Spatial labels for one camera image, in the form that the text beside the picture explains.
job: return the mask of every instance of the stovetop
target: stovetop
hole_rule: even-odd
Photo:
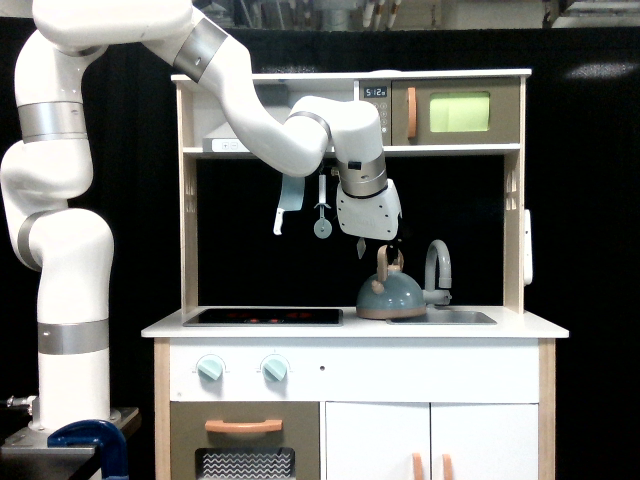
[[[208,308],[185,327],[340,326],[339,308]]]

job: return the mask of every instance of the faucet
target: faucet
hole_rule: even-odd
[[[434,240],[427,250],[422,295],[427,305],[449,305],[449,290],[436,290],[436,264],[439,266],[438,286],[441,289],[451,288],[451,258],[442,240]]]

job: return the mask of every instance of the wooden play kitchen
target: wooden play kitchen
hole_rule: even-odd
[[[355,306],[200,305],[196,164],[250,154],[210,93],[173,78],[182,308],[142,332],[155,342],[158,480],[555,478],[555,344],[568,332],[524,311],[530,73],[254,76],[286,87],[276,118],[304,95],[376,104],[387,157],[504,157],[502,305],[441,307],[495,322],[482,325],[391,324]]]

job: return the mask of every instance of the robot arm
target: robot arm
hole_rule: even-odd
[[[0,168],[18,258],[42,270],[38,292],[40,426],[110,416],[108,294],[113,238],[96,214],[67,208],[91,184],[80,84],[112,43],[143,42],[211,91],[239,139],[275,169],[315,171],[333,143],[338,216],[352,235],[391,240],[400,202],[387,179],[377,112],[307,97],[284,124],[255,93],[249,53],[190,0],[34,0],[39,31],[16,66],[23,140]]]

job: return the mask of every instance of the digital clock display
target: digital clock display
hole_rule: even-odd
[[[387,87],[365,87],[364,98],[384,98],[387,96]]]

